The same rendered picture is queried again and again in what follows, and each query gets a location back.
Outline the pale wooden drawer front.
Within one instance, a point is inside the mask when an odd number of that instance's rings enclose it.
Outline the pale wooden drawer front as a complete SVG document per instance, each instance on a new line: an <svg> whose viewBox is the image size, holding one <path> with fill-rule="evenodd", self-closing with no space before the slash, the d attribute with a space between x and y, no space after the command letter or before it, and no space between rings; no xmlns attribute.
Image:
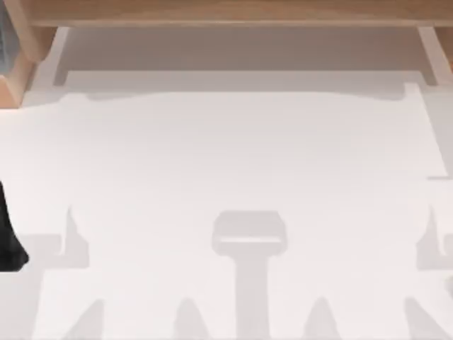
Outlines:
<svg viewBox="0 0 453 340"><path fill-rule="evenodd" d="M18 108L57 29L34 23L40 0L0 0L0 109Z"/></svg>

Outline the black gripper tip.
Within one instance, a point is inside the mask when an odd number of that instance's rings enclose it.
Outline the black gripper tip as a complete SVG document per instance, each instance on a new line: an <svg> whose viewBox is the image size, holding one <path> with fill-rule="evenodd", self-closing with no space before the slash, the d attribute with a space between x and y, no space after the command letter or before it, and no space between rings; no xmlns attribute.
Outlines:
<svg viewBox="0 0 453 340"><path fill-rule="evenodd" d="M20 271L28 262L28 252L13 230L3 183L0 182L0 273Z"/></svg>

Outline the wooden cupboard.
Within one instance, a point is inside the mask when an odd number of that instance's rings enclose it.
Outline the wooden cupboard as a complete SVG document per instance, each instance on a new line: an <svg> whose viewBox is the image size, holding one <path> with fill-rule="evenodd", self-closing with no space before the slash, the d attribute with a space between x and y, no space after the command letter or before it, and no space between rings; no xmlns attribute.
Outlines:
<svg viewBox="0 0 453 340"><path fill-rule="evenodd" d="M453 0L0 0L25 56L49 54L57 29L154 26L431 27L453 71Z"/></svg>

